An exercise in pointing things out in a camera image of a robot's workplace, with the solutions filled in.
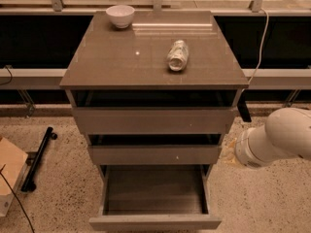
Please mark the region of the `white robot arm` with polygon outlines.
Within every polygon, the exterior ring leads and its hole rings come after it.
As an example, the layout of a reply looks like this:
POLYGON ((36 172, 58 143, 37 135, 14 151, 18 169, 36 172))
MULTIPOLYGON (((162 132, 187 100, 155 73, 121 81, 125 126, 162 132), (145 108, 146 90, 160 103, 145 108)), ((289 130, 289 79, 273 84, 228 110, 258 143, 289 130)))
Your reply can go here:
POLYGON ((311 111, 283 108, 271 113, 265 124, 244 130, 220 160, 239 168, 259 169, 282 159, 311 160, 311 111))

